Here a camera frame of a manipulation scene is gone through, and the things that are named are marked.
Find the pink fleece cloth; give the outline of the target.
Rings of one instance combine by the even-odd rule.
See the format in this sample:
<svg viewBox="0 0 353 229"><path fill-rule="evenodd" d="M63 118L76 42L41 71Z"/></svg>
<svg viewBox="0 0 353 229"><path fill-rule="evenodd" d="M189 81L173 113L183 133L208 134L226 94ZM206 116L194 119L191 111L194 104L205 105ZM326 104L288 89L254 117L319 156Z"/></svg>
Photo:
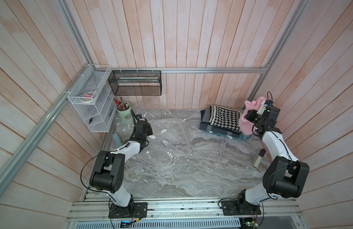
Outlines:
<svg viewBox="0 0 353 229"><path fill-rule="evenodd" d="M252 134L252 128L253 128L253 123L248 121L246 119L246 116L250 110L256 110L258 111L262 105L262 102L266 100L265 97L261 96L257 100L254 101L245 101L245 110L244 112L240 115L239 121L238 121L238 126L240 128L240 131L243 135L251 135Z"/></svg>

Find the clear plastic vacuum bag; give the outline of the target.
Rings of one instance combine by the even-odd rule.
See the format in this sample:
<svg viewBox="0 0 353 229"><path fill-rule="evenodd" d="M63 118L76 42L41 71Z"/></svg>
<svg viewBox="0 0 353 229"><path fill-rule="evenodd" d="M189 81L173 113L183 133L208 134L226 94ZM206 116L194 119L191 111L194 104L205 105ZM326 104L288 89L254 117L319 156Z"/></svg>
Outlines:
<svg viewBox="0 0 353 229"><path fill-rule="evenodd" d="M226 140L199 129L199 111L146 113L149 145L125 167L125 187L137 198L230 197Z"/></svg>

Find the houndstooth patterned cloth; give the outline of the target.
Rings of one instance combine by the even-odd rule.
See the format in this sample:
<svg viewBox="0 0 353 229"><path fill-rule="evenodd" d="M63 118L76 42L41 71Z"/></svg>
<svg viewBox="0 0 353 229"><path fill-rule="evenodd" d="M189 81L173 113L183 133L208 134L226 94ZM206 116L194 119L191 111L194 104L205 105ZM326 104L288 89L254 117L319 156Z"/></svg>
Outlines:
<svg viewBox="0 0 353 229"><path fill-rule="evenodd" d="M232 132L240 132L239 119L241 112L223 106L210 106L210 125Z"/></svg>

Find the grey navy cloth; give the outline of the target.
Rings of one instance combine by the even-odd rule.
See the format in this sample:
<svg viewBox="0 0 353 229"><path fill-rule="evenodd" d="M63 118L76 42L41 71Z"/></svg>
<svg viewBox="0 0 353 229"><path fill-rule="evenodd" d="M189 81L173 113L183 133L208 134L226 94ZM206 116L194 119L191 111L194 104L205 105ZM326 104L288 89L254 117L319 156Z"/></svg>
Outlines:
<svg viewBox="0 0 353 229"><path fill-rule="evenodd" d="M215 126L210 125L210 123L208 122L209 118L210 118L210 114L211 114L210 108L208 108L207 110L202 110L202 111L200 111L200 113L201 113L201 122L199 125L200 130L206 130L206 131L210 131L212 133L218 133L218 134L226 135L228 137L244 140L245 137L240 132L234 132L234 131L230 131L228 129L223 129L220 127L215 127Z"/></svg>

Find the teal bear print blanket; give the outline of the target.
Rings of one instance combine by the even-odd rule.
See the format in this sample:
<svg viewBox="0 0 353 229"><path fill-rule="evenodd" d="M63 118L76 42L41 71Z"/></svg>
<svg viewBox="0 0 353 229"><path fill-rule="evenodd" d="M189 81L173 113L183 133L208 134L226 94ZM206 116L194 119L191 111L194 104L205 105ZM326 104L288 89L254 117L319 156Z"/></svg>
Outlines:
<svg viewBox="0 0 353 229"><path fill-rule="evenodd" d="M250 135L244 135L242 132L239 133L239 136L237 137L238 140L241 141L246 141L246 140L250 140L252 138L253 134Z"/></svg>

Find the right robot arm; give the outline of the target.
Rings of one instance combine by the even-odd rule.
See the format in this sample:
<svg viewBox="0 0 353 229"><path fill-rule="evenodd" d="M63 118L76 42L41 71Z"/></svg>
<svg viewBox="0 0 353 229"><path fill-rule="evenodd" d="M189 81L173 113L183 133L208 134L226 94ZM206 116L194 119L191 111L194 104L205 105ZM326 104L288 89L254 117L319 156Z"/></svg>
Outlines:
<svg viewBox="0 0 353 229"><path fill-rule="evenodd" d="M259 110L248 111L246 119L253 123L257 136L268 148L272 163L266 170L262 183L241 191L238 206L258 208L261 203L274 197L298 198L304 188L310 167L299 161L290 151L282 132L275 127L280 109L268 100Z"/></svg>

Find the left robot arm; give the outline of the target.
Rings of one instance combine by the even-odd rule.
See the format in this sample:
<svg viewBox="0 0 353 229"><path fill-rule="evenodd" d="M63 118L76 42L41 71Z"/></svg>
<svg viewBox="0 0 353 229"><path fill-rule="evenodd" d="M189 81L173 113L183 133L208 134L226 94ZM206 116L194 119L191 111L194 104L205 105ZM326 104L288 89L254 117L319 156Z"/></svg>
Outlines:
<svg viewBox="0 0 353 229"><path fill-rule="evenodd" d="M147 137L152 134L147 120L137 121L127 143L113 151L101 151L96 157L89 184L105 192L114 206L131 208L133 197L123 185L125 162L148 145Z"/></svg>

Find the green pen cup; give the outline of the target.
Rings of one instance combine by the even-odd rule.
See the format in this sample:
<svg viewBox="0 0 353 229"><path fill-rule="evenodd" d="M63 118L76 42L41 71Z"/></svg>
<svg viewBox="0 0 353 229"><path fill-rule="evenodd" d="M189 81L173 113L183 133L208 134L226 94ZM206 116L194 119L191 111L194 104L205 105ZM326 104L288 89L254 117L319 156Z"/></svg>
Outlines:
<svg viewBox="0 0 353 229"><path fill-rule="evenodd" d="M133 118L131 109L132 107L129 102L124 102L122 105L117 106L117 120L120 123L132 124Z"/></svg>

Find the pens in cup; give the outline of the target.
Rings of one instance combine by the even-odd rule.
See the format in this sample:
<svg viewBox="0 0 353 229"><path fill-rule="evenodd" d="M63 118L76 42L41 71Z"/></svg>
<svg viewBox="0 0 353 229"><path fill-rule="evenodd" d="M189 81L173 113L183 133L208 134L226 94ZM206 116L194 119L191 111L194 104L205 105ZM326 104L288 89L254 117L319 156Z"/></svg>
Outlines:
<svg viewBox="0 0 353 229"><path fill-rule="evenodd" d="M115 105L118 111L127 111L131 108L128 102L125 102L122 97L114 98Z"/></svg>

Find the black mesh wall basket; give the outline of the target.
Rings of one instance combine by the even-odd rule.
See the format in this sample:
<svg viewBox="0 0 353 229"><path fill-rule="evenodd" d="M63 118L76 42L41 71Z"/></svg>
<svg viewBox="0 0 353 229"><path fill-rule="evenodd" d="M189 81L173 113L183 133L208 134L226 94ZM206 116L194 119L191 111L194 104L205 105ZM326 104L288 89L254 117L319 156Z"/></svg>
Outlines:
<svg viewBox="0 0 353 229"><path fill-rule="evenodd" d="M108 83L116 96L161 96L160 71L113 70Z"/></svg>

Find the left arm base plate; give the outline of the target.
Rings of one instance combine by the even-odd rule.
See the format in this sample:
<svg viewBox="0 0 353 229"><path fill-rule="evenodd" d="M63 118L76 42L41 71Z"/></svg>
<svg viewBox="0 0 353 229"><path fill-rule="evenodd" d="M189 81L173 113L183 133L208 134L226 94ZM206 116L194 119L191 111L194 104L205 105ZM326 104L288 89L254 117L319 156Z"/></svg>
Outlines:
<svg viewBox="0 0 353 229"><path fill-rule="evenodd" d="M108 218L145 218L147 216L147 202L130 203L127 207L119 207L111 203Z"/></svg>

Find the aluminium rail base frame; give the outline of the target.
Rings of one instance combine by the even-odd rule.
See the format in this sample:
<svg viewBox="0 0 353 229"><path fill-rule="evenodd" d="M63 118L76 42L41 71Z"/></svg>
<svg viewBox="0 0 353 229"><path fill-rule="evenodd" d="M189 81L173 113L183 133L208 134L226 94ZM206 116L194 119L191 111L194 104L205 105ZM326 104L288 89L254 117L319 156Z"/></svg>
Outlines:
<svg viewBox="0 0 353 229"><path fill-rule="evenodd" d="M251 222L260 229L306 229L302 212L294 199L270 200L261 214L225 215L218 198L138 198L146 203L142 211L128 218L110 219L105 198L89 197L70 208L66 229L242 229Z"/></svg>

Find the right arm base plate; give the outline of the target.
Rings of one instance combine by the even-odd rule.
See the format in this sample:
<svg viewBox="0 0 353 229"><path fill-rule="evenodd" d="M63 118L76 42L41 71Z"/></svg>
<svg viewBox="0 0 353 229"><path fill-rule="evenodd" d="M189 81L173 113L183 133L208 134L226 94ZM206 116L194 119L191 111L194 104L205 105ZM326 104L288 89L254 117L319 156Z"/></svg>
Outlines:
<svg viewBox="0 0 353 229"><path fill-rule="evenodd" d="M261 215L261 210L258 205L253 205L245 201L223 200L220 205L225 216Z"/></svg>

